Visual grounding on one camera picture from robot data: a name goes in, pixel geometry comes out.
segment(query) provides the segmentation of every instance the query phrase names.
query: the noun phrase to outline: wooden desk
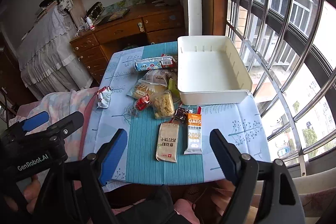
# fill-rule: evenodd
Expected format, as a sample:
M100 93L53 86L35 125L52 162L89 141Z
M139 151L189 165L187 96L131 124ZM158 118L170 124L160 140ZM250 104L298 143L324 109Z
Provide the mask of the wooden desk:
M70 44L100 83L112 55L127 46L121 38L141 33L146 34L148 44L176 41L185 35L183 7L136 5L122 19L80 32Z

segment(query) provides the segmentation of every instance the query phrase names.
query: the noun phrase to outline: table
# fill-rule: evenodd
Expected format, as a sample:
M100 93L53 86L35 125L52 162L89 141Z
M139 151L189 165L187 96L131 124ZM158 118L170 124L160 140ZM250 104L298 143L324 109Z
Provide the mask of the table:
M107 189L122 183L184 185L223 179L215 155L209 144L212 129L218 128L241 153L249 153L256 160L270 161L267 138L258 108L252 95L240 104L202 106L202 155L184 155L187 143L186 126L180 126L177 163L155 159L159 125L166 119L155 119L152 108L139 117L128 110L135 99L126 93L142 76L134 69L134 61L158 57L162 53L177 55L177 42L134 48L113 54L100 87L110 85L112 97L107 109L92 110L83 156L97 152L109 142L118 128L126 130L128 144Z

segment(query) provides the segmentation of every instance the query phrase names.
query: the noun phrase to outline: tree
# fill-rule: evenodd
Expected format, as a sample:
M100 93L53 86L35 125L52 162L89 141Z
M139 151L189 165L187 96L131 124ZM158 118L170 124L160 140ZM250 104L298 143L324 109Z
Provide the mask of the tree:
M336 143L331 141L329 143L326 143L323 148L324 148L324 152L327 152L328 150L334 148L336 146Z
M296 101L296 102L293 104L293 108L294 108L295 113L298 113L298 112L299 112L299 106L300 106L300 103L299 103L298 101Z
M289 146L289 148L291 150L291 153L293 153L295 151L295 147L294 147L294 142L293 142L292 139L288 140L288 146Z
M317 135L313 129L302 129L304 141L306 142L306 146L312 145L317 142ZM317 150L314 150L308 153L308 158L313 158L317 154Z

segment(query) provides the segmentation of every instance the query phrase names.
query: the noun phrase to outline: bed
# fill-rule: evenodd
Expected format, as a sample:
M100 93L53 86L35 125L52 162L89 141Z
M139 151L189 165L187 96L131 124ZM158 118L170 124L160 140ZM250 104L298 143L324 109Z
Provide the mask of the bed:
M52 8L17 51L21 78L38 100L52 92L89 88L93 81L70 47L77 32L71 17L59 10Z

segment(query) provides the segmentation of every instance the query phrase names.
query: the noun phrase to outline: car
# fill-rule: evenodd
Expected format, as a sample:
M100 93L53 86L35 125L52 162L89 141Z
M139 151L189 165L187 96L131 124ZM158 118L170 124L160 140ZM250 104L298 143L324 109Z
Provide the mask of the car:
M282 157L284 154L286 154L290 151L291 151L291 149L288 146L285 147L285 148L282 148L282 149L278 150L278 156Z

